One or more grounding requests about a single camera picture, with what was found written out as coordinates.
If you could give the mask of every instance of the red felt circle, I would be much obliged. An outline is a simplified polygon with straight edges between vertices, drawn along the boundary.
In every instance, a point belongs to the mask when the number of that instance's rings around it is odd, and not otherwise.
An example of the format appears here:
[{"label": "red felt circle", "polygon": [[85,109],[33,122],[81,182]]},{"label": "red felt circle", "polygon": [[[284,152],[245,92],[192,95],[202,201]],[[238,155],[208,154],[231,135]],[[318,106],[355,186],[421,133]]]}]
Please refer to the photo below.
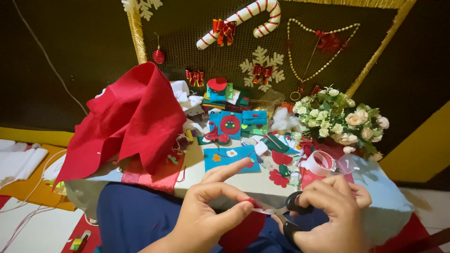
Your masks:
[{"label": "red felt circle", "polygon": [[[231,121],[234,124],[234,128],[233,129],[226,128],[225,124],[228,121]],[[237,134],[239,132],[240,128],[241,128],[241,122],[239,122],[239,119],[236,116],[234,116],[234,115],[224,116],[222,118],[222,120],[220,121],[220,130],[224,134],[235,135],[235,134]]]},{"label": "red felt circle", "polygon": [[209,80],[206,85],[208,85],[208,87],[210,87],[213,90],[224,90],[226,87],[226,78],[225,77],[217,77],[217,78],[213,78],[211,80]]}]

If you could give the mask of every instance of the orange fabric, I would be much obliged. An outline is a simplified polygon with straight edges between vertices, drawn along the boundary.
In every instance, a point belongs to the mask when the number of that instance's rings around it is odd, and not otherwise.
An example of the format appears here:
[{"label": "orange fabric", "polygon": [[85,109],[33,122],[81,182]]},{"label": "orange fabric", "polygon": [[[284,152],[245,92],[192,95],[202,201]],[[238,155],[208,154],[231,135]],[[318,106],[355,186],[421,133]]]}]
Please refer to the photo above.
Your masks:
[{"label": "orange fabric", "polygon": [[[7,195],[11,197],[15,197],[19,200],[24,200],[30,192],[34,189],[36,184],[41,180],[42,176],[42,170],[44,169],[44,165],[47,163],[47,161],[52,157],[55,153],[65,150],[65,148],[55,147],[52,145],[42,145],[43,149],[46,149],[49,151],[47,156],[42,160],[42,162],[39,164],[39,166],[34,170],[34,172],[31,174],[31,176],[24,181],[16,181],[14,183],[11,183],[7,186],[4,186],[0,189],[0,195]],[[65,154],[65,152],[61,152],[55,157],[52,158],[52,160],[49,162],[47,166],[50,166],[53,162],[58,160],[60,157],[62,157]],[[36,188],[36,190],[33,192],[33,194],[28,198],[27,202],[38,204],[38,205],[44,205],[47,207],[56,207],[68,211],[74,211],[75,205],[70,202],[67,198],[67,196],[59,195],[57,193],[52,192],[52,187],[49,185],[46,185],[44,181],[41,181],[39,183],[39,186]]]}]

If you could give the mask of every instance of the black scissors handle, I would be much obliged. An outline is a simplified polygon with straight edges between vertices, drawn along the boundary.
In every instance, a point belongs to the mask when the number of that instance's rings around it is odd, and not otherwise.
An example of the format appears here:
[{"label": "black scissors handle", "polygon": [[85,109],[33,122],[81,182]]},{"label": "black scissors handle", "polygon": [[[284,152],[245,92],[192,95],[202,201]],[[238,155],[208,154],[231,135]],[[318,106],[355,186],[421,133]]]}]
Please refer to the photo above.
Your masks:
[{"label": "black scissors handle", "polygon": [[[303,207],[297,206],[295,204],[295,200],[302,193],[303,193],[302,191],[296,191],[288,196],[288,198],[286,199],[286,207],[288,208],[289,211],[296,211],[299,215],[305,215],[305,214],[311,213],[314,210],[314,207],[311,205],[309,205],[306,208],[303,208]],[[294,238],[293,238],[293,233],[295,231],[304,231],[304,230],[301,227],[299,227],[297,224],[295,224],[289,220],[283,224],[284,236],[288,239],[289,243],[292,244],[293,246],[296,246],[296,244],[294,242]]]}]

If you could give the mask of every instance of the candy cane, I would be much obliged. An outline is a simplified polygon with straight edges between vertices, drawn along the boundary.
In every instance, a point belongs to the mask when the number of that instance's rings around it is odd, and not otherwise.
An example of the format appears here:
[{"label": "candy cane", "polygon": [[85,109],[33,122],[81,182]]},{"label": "candy cane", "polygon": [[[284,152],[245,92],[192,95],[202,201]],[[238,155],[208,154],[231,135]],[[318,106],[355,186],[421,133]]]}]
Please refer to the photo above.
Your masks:
[{"label": "candy cane", "polygon": [[[240,25],[242,24],[242,22],[248,20],[254,15],[261,13],[262,11],[269,12],[269,21],[256,27],[253,30],[253,35],[256,38],[263,37],[269,32],[275,30],[281,20],[281,8],[277,0],[257,0],[244,9],[238,11],[236,14],[233,14],[231,17],[227,18],[224,22],[228,23],[230,21],[236,21],[236,25]],[[217,37],[218,34],[212,33],[211,30],[208,34],[203,36],[203,38],[197,41],[197,48],[200,50],[207,48],[217,40]]]}]

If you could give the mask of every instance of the artificial flower bouquet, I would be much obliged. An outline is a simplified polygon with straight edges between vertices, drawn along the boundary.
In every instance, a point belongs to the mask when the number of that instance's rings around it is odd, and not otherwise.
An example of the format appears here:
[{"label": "artificial flower bouquet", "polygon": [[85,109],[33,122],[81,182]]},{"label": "artificial flower bouquet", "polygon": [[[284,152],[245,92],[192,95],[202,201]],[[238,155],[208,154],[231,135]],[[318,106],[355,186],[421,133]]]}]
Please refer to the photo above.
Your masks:
[{"label": "artificial flower bouquet", "polygon": [[373,146],[381,141],[384,129],[389,127],[387,118],[379,114],[378,108],[355,102],[346,94],[332,87],[326,87],[318,94],[297,101],[293,112],[306,126],[293,137],[300,142],[302,136],[309,138],[331,137],[344,145],[344,152],[351,153],[359,149],[365,159],[378,161],[382,154]]}]

